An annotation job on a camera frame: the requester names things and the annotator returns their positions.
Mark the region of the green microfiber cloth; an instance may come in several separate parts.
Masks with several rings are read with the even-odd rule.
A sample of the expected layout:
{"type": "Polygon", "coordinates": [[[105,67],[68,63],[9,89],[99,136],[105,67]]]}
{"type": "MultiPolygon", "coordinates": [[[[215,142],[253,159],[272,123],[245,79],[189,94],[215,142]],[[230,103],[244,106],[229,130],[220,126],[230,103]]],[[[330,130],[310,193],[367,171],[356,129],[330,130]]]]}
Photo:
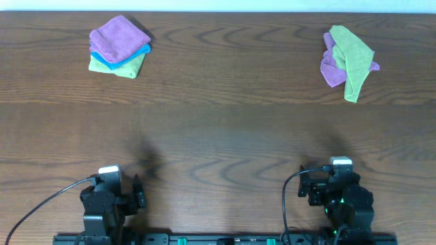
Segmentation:
{"type": "Polygon", "coordinates": [[[335,42],[333,59],[337,67],[346,72],[344,99],[356,103],[370,73],[374,52],[344,26],[334,25],[329,33],[335,42]]]}

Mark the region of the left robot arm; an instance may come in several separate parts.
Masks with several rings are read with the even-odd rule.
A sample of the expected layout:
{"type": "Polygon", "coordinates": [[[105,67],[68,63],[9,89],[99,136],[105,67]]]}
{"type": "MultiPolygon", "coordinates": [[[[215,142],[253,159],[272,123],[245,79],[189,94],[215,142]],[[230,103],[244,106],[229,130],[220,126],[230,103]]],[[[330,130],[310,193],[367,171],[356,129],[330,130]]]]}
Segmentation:
{"type": "Polygon", "coordinates": [[[139,177],[132,180],[132,192],[121,192],[118,172],[91,176],[91,186],[80,193],[84,206],[84,231],[75,243],[122,244],[125,217],[146,206],[145,192],[139,177]]]}

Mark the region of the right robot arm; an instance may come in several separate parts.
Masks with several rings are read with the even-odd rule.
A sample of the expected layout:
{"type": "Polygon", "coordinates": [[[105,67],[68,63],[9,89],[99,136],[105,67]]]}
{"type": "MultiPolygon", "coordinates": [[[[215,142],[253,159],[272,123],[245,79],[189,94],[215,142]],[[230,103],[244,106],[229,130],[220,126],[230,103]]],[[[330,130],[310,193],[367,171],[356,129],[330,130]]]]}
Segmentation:
{"type": "Polygon", "coordinates": [[[326,229],[326,244],[374,244],[371,223],[374,218],[373,194],[360,186],[360,175],[353,165],[324,165],[317,169],[326,179],[310,177],[314,169],[300,167],[299,197],[308,197],[310,206],[323,206],[332,224],[326,229]]]}

